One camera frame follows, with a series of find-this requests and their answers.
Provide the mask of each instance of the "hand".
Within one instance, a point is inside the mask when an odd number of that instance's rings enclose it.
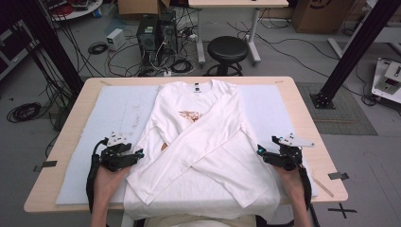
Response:
[[[111,172],[109,169],[100,166],[95,178],[95,201],[96,199],[107,199],[109,201],[130,169],[130,167],[126,167],[119,171]]]
[[[107,209],[110,198],[130,169],[130,167],[126,167],[116,172],[111,172],[103,166],[98,169],[95,178],[94,208],[91,227],[106,226]]]
[[[286,190],[290,200],[298,200],[304,197],[304,186],[302,185],[298,167],[291,171],[286,171],[285,169],[277,166],[273,166],[273,168],[280,176],[284,190]]]
[[[291,200],[292,213],[294,214],[294,226],[308,227],[312,226],[309,216],[307,215],[305,205],[304,186],[302,185],[301,176],[298,168],[291,171],[277,166],[273,166],[280,176],[283,187]]]

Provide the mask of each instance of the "gray floor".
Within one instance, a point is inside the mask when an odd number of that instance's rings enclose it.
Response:
[[[237,23],[239,29],[245,27]],[[105,42],[105,37],[115,28],[130,30],[133,34],[137,26],[132,26],[117,17],[104,16],[96,19],[91,15],[69,22],[69,26],[85,56],[86,49],[95,42]],[[225,23],[208,24],[205,40],[218,35],[236,35],[236,31]],[[270,42],[284,39],[303,39],[314,43],[322,52],[335,57],[334,51],[326,39],[334,37],[345,45],[348,37],[341,35],[297,34],[292,27],[283,29],[259,26],[257,33]],[[60,39],[74,64],[77,63],[75,50],[60,34]],[[276,52],[270,45],[259,39],[255,40],[262,63],[252,66],[251,60],[242,62],[243,72],[247,76],[290,76],[299,82],[325,82],[326,77],[304,68],[296,60]],[[298,58],[303,64],[326,75],[330,75],[338,61],[320,54],[312,45],[300,41],[287,41],[273,45],[278,50]],[[194,45],[188,46],[188,53],[194,52]],[[113,59],[113,64],[130,67],[140,61],[138,47],[121,52]],[[92,56],[90,63],[104,74],[106,53]],[[401,61],[400,56],[387,44],[373,44],[358,65],[358,74],[368,82],[370,90],[377,58],[391,58]],[[208,56],[204,69],[213,64]],[[199,76],[204,69],[196,70],[189,76]],[[90,73],[83,69],[83,77]],[[357,78],[355,70],[346,80],[347,86],[357,93],[362,93],[363,83]],[[44,152],[49,142],[57,135],[47,118],[12,124],[6,119],[7,113],[14,107],[28,102],[38,101],[45,104],[47,96],[40,95],[46,83],[43,75],[31,58],[24,59],[7,77],[0,81],[0,226],[88,226],[88,213],[67,214],[29,214],[24,211],[24,203],[39,173],[34,166],[45,160]],[[364,105],[358,96],[356,101],[375,127],[378,136],[348,136],[323,134],[322,138],[338,171],[346,172],[350,179],[344,181],[349,199],[342,202],[344,209],[356,210],[357,213],[328,211],[328,208],[340,208],[338,203],[315,204],[321,226],[400,226],[401,225],[401,182],[398,168],[401,161],[401,116],[392,109],[376,105]],[[288,212],[282,207],[277,217],[285,217]],[[109,215],[112,226],[119,226],[121,212]]]

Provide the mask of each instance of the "white box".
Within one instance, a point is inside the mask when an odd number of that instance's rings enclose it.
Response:
[[[126,42],[124,31],[119,28],[108,35],[106,39],[111,50],[118,50]]]

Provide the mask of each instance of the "desk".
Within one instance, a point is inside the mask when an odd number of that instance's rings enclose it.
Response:
[[[68,14],[66,16],[52,15],[51,19],[53,21],[66,21],[66,20],[78,18],[78,17],[84,16],[88,13],[93,12],[95,9],[98,9],[101,6],[102,2],[103,2],[103,0],[96,0],[95,2],[89,1],[88,9],[86,9],[86,10],[74,10],[73,12],[71,12],[70,14]]]
[[[283,8],[283,7],[288,6],[287,0],[257,0],[257,1],[252,1],[252,0],[221,0],[221,1],[189,0],[188,3],[189,3],[189,7],[199,9],[198,10],[197,50],[198,50],[198,61],[200,64],[205,63],[203,43],[202,43],[202,38],[201,38],[201,35],[203,34],[203,31],[201,29],[201,23],[203,21],[203,17],[202,17],[203,9],[227,9],[227,8],[229,8],[230,11],[232,11],[232,12],[228,12],[228,13],[235,14],[235,17],[238,21],[240,21],[240,19],[237,18],[238,14],[236,13],[236,11],[234,11],[234,9],[253,9],[253,14],[251,16],[252,18],[249,17],[249,19],[252,19],[251,32],[249,35],[247,35],[246,39],[247,39],[248,46],[250,48],[250,52],[253,57],[253,64],[255,64],[255,63],[261,62],[259,53],[257,52],[256,47],[253,42],[254,33],[256,32],[257,19],[258,19],[259,13],[260,13],[260,8]]]
[[[62,128],[60,136],[53,147],[47,161],[57,161],[54,167],[44,167],[38,180],[33,186],[24,206],[27,212],[64,212],[87,211],[88,206],[57,205],[66,168],[78,144],[80,134],[96,104],[97,96],[103,86],[129,86],[129,85],[157,85],[172,81],[185,81],[187,83],[205,82],[210,78],[132,78],[132,79],[88,79],[79,94],[67,121]],[[312,174],[319,188],[319,196],[313,202],[345,201],[348,194],[340,179],[330,180],[328,173],[337,172],[323,140],[313,123],[312,118],[298,92],[294,81],[289,77],[244,77],[244,78],[212,78],[236,84],[272,84],[280,91],[282,99],[288,110],[290,121],[295,133],[315,143],[314,148],[304,148]],[[123,209],[123,204],[112,204],[111,209]]]

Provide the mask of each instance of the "carpet mat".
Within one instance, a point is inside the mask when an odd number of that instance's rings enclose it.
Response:
[[[377,135],[368,117],[351,93],[340,88],[333,99],[335,110],[316,109],[310,94],[317,94],[323,83],[297,82],[298,90],[305,102],[316,128],[321,134]]]

